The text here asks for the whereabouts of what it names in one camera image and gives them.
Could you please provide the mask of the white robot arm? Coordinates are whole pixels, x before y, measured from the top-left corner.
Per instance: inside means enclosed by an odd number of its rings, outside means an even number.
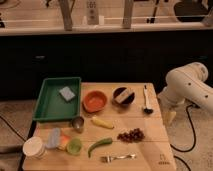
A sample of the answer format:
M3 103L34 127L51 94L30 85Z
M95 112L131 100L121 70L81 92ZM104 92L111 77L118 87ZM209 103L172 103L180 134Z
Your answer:
M208 69L200 62L189 63L167 73L166 86L157 95L163 123L166 126L175 118L175 108L182 105L185 100L213 114L213 88L205 84L207 78Z

